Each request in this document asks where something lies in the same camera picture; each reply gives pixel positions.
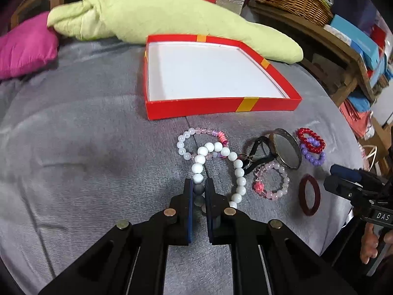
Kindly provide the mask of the right hand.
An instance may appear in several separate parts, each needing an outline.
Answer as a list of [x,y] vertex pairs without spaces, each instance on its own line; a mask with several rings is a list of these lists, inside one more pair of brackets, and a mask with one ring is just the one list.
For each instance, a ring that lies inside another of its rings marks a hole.
[[[389,231],[385,237],[384,242],[389,246],[386,257],[392,256],[393,232]],[[360,251],[360,259],[363,264],[368,264],[371,258],[376,258],[378,255],[378,237],[374,234],[374,225],[366,223],[364,235],[362,237],[362,246]]]

